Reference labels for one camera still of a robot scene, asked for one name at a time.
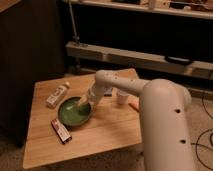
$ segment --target white cup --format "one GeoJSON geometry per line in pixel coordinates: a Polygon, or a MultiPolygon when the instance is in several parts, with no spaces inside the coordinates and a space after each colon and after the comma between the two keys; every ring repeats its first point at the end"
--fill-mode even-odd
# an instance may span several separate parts
{"type": "Polygon", "coordinates": [[[117,90],[117,103],[119,105],[126,104],[128,96],[129,96],[129,94],[127,92],[118,89],[117,90]]]}

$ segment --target green bowl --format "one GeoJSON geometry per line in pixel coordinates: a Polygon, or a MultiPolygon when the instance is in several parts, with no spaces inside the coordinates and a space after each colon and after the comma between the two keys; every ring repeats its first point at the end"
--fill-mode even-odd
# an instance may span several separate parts
{"type": "Polygon", "coordinates": [[[80,97],[71,97],[64,101],[58,109],[58,119],[66,126],[80,126],[90,118],[89,103],[77,107],[80,97]]]}

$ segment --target cable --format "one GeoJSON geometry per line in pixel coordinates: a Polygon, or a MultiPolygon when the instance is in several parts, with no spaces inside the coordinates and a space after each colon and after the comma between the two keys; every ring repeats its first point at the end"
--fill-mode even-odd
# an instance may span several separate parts
{"type": "Polygon", "coordinates": [[[203,144],[196,144],[196,143],[191,143],[191,145],[194,145],[194,146],[200,146],[200,147],[203,147],[203,148],[206,148],[206,149],[208,149],[208,150],[210,150],[210,151],[213,151],[213,148],[210,148],[210,147],[208,147],[207,145],[203,145],[203,144]]]}
{"type": "Polygon", "coordinates": [[[213,133],[211,133],[211,135],[209,136],[209,141],[210,141],[210,144],[213,147],[213,133]]]}
{"type": "MultiPolygon", "coordinates": [[[[211,78],[211,76],[212,76],[212,73],[213,73],[213,70],[211,70],[211,71],[209,72],[208,80],[207,80],[207,82],[206,82],[206,86],[205,86],[205,88],[203,89],[203,94],[202,94],[202,104],[203,104],[203,108],[204,108],[206,114],[207,114],[211,119],[213,119],[213,115],[210,114],[209,111],[207,110],[204,100],[205,100],[205,94],[206,94],[207,85],[208,85],[208,83],[209,83],[209,81],[210,81],[210,78],[211,78]]],[[[201,158],[200,158],[200,156],[199,156],[199,154],[198,154],[198,146],[213,151],[213,148],[210,148],[210,147],[208,147],[208,146],[206,146],[206,145],[203,145],[203,144],[199,144],[199,140],[201,139],[201,137],[202,137],[204,134],[206,134],[206,133],[208,133],[208,132],[211,132],[211,131],[213,131],[213,128],[212,128],[212,129],[208,129],[208,130],[202,132],[202,133],[199,135],[199,137],[198,137],[196,143],[191,143],[191,145],[195,145],[195,154],[196,154],[196,157],[197,157],[198,161],[199,161],[205,168],[207,168],[207,169],[209,169],[209,170],[213,170],[213,168],[207,166],[207,165],[201,160],[201,158]]],[[[211,147],[213,147],[213,132],[212,132],[212,133],[210,134],[210,136],[209,136],[209,141],[210,141],[211,147]]]]}
{"type": "MultiPolygon", "coordinates": [[[[198,146],[201,146],[201,147],[204,147],[204,148],[207,148],[207,149],[213,151],[213,148],[210,148],[210,147],[208,147],[208,146],[205,146],[205,145],[199,143],[201,137],[202,137],[204,134],[206,134],[206,133],[208,133],[208,132],[211,132],[211,131],[213,131],[213,128],[208,129],[208,130],[202,132],[202,133],[199,135],[199,137],[198,137],[196,143],[191,143],[192,145],[195,145],[195,154],[196,154],[196,157],[197,157],[198,161],[199,161],[205,168],[207,168],[207,169],[209,169],[209,170],[213,170],[213,168],[207,166],[207,165],[201,160],[201,158],[200,158],[200,156],[199,156],[199,154],[198,154],[198,146]]],[[[212,142],[212,141],[213,141],[213,140],[212,140],[212,137],[213,137],[213,132],[212,132],[211,135],[210,135],[210,143],[211,143],[211,145],[213,144],[213,142],[212,142]]]]}
{"type": "Polygon", "coordinates": [[[210,117],[211,119],[213,119],[213,115],[210,114],[209,111],[207,110],[204,100],[205,100],[205,94],[206,94],[207,85],[208,85],[208,83],[209,83],[209,81],[210,81],[210,78],[211,78],[211,76],[212,76],[212,73],[213,73],[213,70],[211,70],[211,71],[209,72],[208,80],[207,80],[207,82],[206,82],[206,87],[204,88],[204,90],[203,90],[203,95],[202,95],[202,104],[203,104],[203,108],[204,108],[206,114],[209,115],[209,117],[210,117]]]}

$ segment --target package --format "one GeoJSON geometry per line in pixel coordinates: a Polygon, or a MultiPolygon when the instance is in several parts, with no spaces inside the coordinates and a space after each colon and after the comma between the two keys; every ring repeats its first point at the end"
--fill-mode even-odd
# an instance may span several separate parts
{"type": "Polygon", "coordinates": [[[60,140],[62,141],[63,144],[67,143],[72,139],[69,131],[66,129],[66,127],[59,121],[58,118],[55,118],[51,122],[54,130],[58,134],[60,140]]]}
{"type": "Polygon", "coordinates": [[[46,105],[49,108],[55,108],[57,104],[63,99],[67,90],[69,89],[69,82],[60,85],[46,100],[46,105]]]}

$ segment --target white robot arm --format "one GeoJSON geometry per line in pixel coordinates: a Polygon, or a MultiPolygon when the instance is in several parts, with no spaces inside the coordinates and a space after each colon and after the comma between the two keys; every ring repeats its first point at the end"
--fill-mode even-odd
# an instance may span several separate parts
{"type": "Polygon", "coordinates": [[[98,103],[110,87],[139,97],[146,171],[195,171],[185,110],[191,103],[186,88],[164,79],[144,81],[96,72],[87,99],[98,103]]]}

